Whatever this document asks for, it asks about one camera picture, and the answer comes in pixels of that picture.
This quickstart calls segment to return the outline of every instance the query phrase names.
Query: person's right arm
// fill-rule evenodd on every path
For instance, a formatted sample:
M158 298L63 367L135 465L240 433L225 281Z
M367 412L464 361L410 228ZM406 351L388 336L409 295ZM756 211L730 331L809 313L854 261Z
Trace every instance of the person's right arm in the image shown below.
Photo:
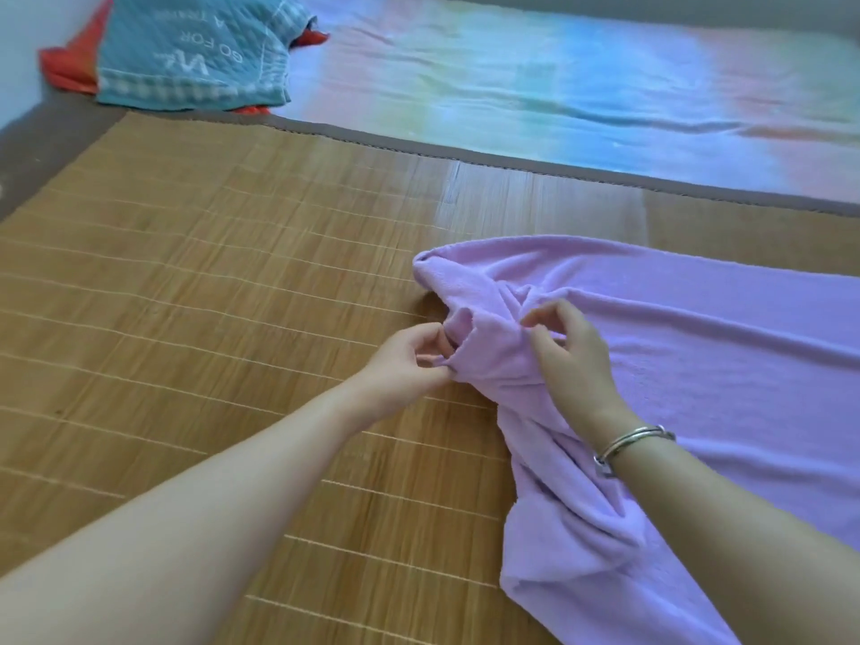
M606 343L573 305L544 305L523 325L555 406L596 452L646 425L616 390ZM641 439L611 465L745 645L860 643L859 553L668 439Z

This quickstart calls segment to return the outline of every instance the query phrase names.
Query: teal garment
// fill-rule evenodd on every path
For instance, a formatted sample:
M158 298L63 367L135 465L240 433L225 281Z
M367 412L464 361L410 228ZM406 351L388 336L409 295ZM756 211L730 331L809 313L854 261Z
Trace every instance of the teal garment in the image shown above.
M313 20L297 0L113 0L96 99L151 111L283 105L290 43Z

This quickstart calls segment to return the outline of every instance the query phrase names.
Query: orange fabric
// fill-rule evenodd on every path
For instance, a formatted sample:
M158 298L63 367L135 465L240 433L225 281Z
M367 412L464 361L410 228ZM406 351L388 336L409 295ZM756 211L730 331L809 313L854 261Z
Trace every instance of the orange fabric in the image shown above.
M90 22L65 47L49 47L39 50L39 67L47 82L62 90L95 95L99 91L95 62L99 44L105 32L113 0L103 0L95 10ZM291 47L318 45L328 40L328 34L306 29L292 42ZM246 115L268 113L267 107L243 107L233 112Z

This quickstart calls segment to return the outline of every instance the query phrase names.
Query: purple fabric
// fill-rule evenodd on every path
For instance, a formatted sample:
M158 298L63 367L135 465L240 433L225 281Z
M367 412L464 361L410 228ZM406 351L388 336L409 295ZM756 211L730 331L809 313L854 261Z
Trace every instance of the purple fabric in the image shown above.
M499 404L518 496L501 586L562 642L736 639L553 408L518 325L548 299L598 327L645 421L860 549L860 279L567 236L437 248L414 275L450 309L447 364Z

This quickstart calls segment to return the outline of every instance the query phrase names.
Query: bracelet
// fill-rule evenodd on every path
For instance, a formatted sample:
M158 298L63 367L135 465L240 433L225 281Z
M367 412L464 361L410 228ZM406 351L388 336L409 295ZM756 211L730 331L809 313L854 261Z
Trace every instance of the bracelet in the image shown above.
M670 433L663 426L642 426L638 427L632 433L627 433L613 441L600 455L594 456L594 463L597 465L598 472L604 477L615 477L615 471L609 464L609 459L618 455L630 444L637 443L640 439L646 437L661 437L662 439L675 440L675 434Z

